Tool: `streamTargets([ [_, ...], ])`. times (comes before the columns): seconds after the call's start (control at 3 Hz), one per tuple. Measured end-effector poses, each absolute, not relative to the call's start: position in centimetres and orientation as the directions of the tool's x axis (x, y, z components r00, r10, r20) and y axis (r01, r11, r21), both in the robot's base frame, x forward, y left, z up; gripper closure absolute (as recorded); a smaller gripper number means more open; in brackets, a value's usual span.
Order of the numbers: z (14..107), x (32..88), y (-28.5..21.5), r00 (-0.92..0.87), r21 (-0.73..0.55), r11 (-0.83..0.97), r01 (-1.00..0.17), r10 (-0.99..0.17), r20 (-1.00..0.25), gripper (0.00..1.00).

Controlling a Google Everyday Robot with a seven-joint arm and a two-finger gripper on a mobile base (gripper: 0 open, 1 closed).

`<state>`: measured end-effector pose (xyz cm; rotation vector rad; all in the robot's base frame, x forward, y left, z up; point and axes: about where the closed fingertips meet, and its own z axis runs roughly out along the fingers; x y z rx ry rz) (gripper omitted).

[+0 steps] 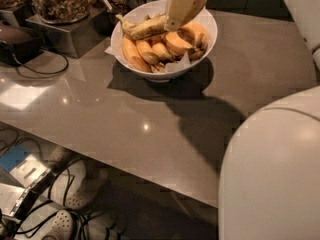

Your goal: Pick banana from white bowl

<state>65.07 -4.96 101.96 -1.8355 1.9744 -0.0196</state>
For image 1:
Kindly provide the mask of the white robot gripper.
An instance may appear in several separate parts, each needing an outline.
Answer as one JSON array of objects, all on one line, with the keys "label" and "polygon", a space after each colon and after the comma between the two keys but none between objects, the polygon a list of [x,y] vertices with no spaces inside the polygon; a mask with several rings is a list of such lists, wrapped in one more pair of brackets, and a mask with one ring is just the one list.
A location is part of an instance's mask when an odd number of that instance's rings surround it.
[{"label": "white robot gripper", "polygon": [[166,0],[165,25],[166,31],[176,31],[192,8],[194,0]]}]

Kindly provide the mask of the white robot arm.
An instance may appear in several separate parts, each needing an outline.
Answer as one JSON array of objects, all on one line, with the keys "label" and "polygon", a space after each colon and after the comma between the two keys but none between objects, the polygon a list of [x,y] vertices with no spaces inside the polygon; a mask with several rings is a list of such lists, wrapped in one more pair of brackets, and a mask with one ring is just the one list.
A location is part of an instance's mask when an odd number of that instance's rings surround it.
[{"label": "white robot arm", "polygon": [[319,89],[252,114],[226,149],[219,240],[320,240]]}]

